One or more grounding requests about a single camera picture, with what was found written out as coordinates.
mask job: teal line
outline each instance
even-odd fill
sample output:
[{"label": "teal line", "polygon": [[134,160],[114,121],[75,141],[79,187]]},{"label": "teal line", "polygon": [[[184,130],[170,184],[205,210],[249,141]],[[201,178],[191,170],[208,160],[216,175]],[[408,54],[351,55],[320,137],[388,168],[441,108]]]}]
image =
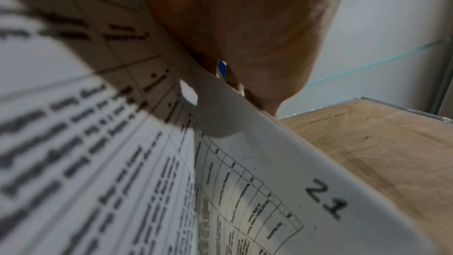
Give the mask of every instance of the teal line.
[{"label": "teal line", "polygon": [[382,62],[385,62],[385,61],[388,61],[388,60],[391,60],[391,59],[395,59],[395,58],[410,54],[410,53],[414,53],[414,52],[418,52],[418,51],[421,51],[421,50],[425,50],[425,49],[428,49],[428,48],[431,48],[431,47],[434,47],[434,46],[437,46],[437,45],[441,45],[441,44],[443,44],[445,42],[448,42],[448,41],[451,41],[451,40],[453,40],[453,38],[447,38],[447,39],[443,39],[443,40],[440,40],[440,41],[437,41],[437,42],[433,42],[431,44],[427,44],[427,45],[424,45],[424,46],[421,46],[421,47],[418,47],[418,48],[415,48],[415,49],[412,49],[412,50],[409,50],[409,51],[406,51],[406,52],[403,52],[403,53],[399,53],[399,54],[396,54],[396,55],[393,55],[393,56],[390,56],[390,57],[387,57],[387,58],[384,58],[384,59],[381,59],[381,60],[378,60],[378,61],[375,61],[375,62],[371,62],[371,63],[365,64],[363,66],[358,66],[358,67],[355,67],[355,68],[352,68],[352,69],[349,69],[349,70],[346,70],[346,71],[343,71],[343,72],[340,72],[340,73],[337,73],[337,74],[333,74],[333,75],[330,75],[330,76],[327,76],[327,77],[324,77],[324,78],[321,78],[321,79],[318,79],[318,80],[314,80],[314,81],[308,82],[307,85],[311,85],[311,84],[314,84],[314,83],[318,83],[318,82],[321,82],[321,81],[324,81],[324,80],[331,79],[331,78],[336,77],[336,76],[340,76],[340,75],[344,75],[344,74],[347,74],[347,73],[351,73],[351,72],[354,72],[356,70],[359,70],[359,69],[362,69],[362,68],[366,68],[366,67],[369,67],[369,66],[372,66],[372,65],[376,65],[376,64],[379,64],[379,63],[382,63]]}]

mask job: skin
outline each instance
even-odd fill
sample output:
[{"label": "skin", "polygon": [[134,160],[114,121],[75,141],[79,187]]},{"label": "skin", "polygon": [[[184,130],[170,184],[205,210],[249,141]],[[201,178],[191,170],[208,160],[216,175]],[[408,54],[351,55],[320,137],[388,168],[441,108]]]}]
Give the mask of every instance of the skin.
[{"label": "skin", "polygon": [[307,83],[340,0],[146,0],[209,72],[275,115]]}]

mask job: paper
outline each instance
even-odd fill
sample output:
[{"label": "paper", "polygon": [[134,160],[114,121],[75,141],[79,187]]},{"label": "paper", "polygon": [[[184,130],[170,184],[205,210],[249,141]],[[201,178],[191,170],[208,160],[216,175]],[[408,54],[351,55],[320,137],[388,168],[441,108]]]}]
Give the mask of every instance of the paper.
[{"label": "paper", "polygon": [[142,0],[0,0],[0,55],[0,254],[434,253]]}]

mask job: brown tabletop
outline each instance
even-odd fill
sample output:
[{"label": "brown tabletop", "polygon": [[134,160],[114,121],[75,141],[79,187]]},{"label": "brown tabletop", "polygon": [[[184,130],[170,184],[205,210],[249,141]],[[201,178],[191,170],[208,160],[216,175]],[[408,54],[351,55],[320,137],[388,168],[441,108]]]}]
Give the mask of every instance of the brown tabletop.
[{"label": "brown tabletop", "polygon": [[453,254],[453,124],[369,100],[282,120]]}]

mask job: wall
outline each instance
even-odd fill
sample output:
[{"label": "wall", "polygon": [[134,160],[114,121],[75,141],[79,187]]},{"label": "wall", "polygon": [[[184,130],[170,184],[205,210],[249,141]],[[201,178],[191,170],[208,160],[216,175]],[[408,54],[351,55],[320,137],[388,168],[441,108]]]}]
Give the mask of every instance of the wall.
[{"label": "wall", "polygon": [[309,84],[278,116],[360,96],[429,111],[452,36],[453,0],[342,0]]}]

